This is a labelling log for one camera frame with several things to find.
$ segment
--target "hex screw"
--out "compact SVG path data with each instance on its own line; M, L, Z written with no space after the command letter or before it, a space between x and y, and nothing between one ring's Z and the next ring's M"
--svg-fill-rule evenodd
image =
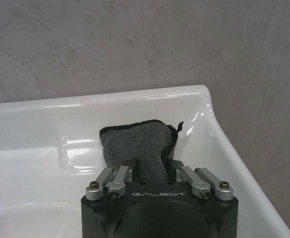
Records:
M99 188L99 182L98 181L92 181L90 183L90 188Z
M111 198L112 200L116 200L116 199L119 198L119 193L118 193L117 191L111 191L111 192L109 193L109 196L110 196L110 198Z
M203 200L207 200L210 196L210 193L208 190L202 190L200 192L200 196L202 197Z
M221 189L229 189L230 188L230 184L227 181L220 181L219 183L219 187Z

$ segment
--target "white sink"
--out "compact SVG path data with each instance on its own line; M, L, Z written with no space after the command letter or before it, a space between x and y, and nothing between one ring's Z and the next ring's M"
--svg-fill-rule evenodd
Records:
M0 238L80 238L80 199L105 167L99 130L184 121L175 159L207 167L239 199L239 238L290 238L215 118L205 86L0 104Z

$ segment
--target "wall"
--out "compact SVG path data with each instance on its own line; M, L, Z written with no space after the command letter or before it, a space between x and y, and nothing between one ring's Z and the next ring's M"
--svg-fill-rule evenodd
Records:
M290 0L0 0L0 102L191 84L290 227Z

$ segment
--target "gray cloth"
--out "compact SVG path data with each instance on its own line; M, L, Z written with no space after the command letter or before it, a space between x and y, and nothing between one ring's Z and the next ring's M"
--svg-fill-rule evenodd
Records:
M136 159L139 180L168 181L162 151L173 146L171 130L159 122L126 129L110 129L100 135L108 167L118 169L125 160Z

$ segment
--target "bolt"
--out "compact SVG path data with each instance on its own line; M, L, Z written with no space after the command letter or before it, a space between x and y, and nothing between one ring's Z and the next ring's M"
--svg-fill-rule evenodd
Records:
M230 188L230 184L227 181L220 181L219 186L221 189L229 189Z
M90 183L90 188L99 188L99 182L98 181L92 181Z
M202 198L203 200L207 200L207 199L209 198L209 196L210 196L210 193L209 193L208 190L202 190L202 191L200 192L200 196L201 196L201 198Z
M119 193L117 191L111 191L109 193L109 196L112 200L118 199L119 198Z

